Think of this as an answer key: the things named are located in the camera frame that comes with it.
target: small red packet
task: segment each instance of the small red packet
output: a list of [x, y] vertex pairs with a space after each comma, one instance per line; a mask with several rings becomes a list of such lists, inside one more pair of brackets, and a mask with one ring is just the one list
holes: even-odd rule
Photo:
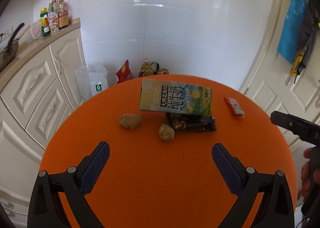
[[244, 111], [241, 109], [238, 101], [232, 98], [224, 98], [227, 103], [232, 115], [242, 115], [244, 117]]
[[122, 67], [119, 69], [119, 71], [116, 73], [119, 81], [117, 84], [120, 84], [124, 81], [128, 81], [130, 79], [133, 79], [133, 75], [131, 73], [131, 70], [129, 68], [129, 61], [127, 60]]

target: blue textured pad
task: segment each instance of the blue textured pad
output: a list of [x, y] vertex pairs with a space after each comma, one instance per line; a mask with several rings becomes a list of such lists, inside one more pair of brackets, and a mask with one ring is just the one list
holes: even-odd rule
[[91, 161], [90, 165], [81, 177], [80, 193], [84, 196], [91, 193], [98, 177], [100, 176], [105, 164], [110, 156], [110, 147], [105, 143], [98, 151], [95, 158]]
[[228, 186], [231, 194], [242, 196], [244, 189], [242, 186], [241, 176], [233, 167], [230, 160], [226, 157], [224, 152], [216, 144], [212, 147], [212, 159], [216, 164], [220, 174], [222, 175], [226, 185]]

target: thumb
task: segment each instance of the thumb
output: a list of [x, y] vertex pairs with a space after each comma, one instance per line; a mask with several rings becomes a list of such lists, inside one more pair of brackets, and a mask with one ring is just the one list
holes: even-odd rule
[[318, 185], [320, 185], [320, 168], [316, 169], [316, 170], [313, 172], [313, 180], [314, 180]]

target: white plastic bag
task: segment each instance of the white plastic bag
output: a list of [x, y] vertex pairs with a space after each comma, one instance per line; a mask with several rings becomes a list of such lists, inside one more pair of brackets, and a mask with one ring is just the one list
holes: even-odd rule
[[81, 66], [75, 73], [81, 96], [85, 101], [109, 87], [108, 71], [102, 65]]

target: human hand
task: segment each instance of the human hand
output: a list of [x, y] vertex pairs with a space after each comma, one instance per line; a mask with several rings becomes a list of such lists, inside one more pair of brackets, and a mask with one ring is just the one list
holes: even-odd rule
[[[303, 156], [306, 159], [309, 159], [309, 152], [310, 150], [312, 150], [313, 148], [308, 148], [303, 152]], [[316, 169], [313, 173], [313, 180], [320, 185], [320, 168]], [[309, 188], [311, 185], [311, 181], [310, 181], [310, 161], [308, 161], [307, 163], [305, 163], [302, 166], [301, 169], [301, 180], [302, 180], [302, 189], [301, 189], [301, 196], [306, 197], [309, 193]]]

